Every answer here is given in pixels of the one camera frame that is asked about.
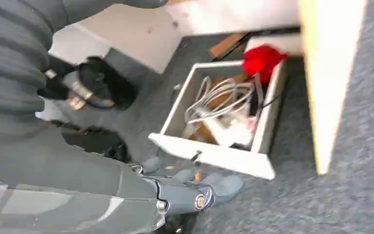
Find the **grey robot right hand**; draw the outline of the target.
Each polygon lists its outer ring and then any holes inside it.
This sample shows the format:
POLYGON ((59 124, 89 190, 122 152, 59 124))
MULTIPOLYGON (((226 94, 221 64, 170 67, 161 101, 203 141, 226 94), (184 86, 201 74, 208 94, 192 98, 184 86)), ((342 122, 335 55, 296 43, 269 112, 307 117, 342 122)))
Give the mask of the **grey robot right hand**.
POLYGON ((59 128, 0 133, 0 234, 150 234, 232 201, 243 187, 195 168, 159 176, 159 159, 126 163, 87 153, 59 128))

